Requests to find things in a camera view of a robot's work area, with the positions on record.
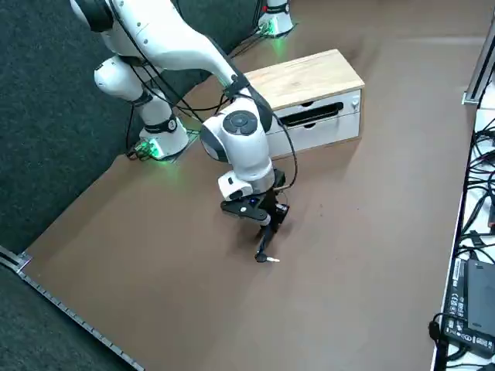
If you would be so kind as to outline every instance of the floor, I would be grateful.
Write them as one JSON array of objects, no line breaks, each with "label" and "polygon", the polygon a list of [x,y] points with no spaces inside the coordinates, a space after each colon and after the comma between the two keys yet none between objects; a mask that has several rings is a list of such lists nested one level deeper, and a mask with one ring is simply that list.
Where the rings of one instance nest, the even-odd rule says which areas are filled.
[{"label": "floor", "polygon": [[[292,11],[295,31],[236,58],[241,69],[337,48],[366,83],[365,126],[299,156],[270,247],[281,263],[254,263],[256,228],[221,213],[227,168],[197,143],[173,165],[117,158],[28,250],[28,275],[149,370],[430,366],[474,118],[460,101],[492,4]],[[276,165],[292,176],[290,159]]]}]

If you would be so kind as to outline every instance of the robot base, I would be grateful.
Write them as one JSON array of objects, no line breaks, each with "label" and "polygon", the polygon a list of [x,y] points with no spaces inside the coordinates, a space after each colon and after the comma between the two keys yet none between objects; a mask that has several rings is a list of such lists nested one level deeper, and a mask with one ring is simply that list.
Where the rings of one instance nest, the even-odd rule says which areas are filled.
[{"label": "robot base", "polygon": [[180,120],[177,118],[177,129],[173,133],[164,131],[162,133],[148,133],[144,128],[139,137],[153,144],[152,157],[155,160],[163,160],[181,152],[189,143],[189,136]]},{"label": "robot base", "polygon": [[265,13],[260,18],[258,25],[261,29],[266,29],[265,36],[272,38],[285,36],[294,28],[291,15],[288,12]]}]

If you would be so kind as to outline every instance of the black rectangular slot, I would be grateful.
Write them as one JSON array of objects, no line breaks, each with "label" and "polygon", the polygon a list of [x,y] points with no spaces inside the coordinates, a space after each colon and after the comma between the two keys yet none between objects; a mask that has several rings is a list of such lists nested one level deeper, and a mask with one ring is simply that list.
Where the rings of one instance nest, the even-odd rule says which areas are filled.
[{"label": "black rectangular slot", "polygon": [[307,124],[311,121],[318,121],[323,118],[337,116],[339,111],[342,109],[343,103],[336,102],[323,107],[313,108],[312,110],[298,112],[297,114],[290,114],[289,116],[282,117],[280,121],[286,127],[291,128],[297,125]]}]

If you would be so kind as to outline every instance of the wooden box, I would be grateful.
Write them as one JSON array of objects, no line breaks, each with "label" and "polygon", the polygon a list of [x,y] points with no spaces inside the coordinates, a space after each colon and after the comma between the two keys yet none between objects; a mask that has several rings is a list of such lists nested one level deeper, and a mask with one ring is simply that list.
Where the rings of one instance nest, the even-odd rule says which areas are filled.
[{"label": "wooden box", "polygon": [[[364,82],[336,49],[246,73],[288,126],[296,151],[360,136]],[[291,153],[282,127],[267,133],[271,157]]]}]

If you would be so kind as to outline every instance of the dark gray carpet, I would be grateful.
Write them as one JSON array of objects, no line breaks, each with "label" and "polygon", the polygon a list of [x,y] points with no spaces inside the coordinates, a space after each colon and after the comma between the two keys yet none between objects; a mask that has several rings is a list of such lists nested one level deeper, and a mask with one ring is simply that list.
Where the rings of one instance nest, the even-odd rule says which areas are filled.
[{"label": "dark gray carpet", "polygon": [[119,371],[132,369],[0,266],[1,371]]},{"label": "dark gray carpet", "polygon": [[[255,3],[180,6],[192,27],[230,52],[251,31]],[[0,245],[19,253],[123,153],[129,106],[94,86],[93,68],[111,52],[69,0],[0,0],[0,23]],[[164,76],[184,94],[207,74]],[[133,138],[141,126],[135,120]]]}]

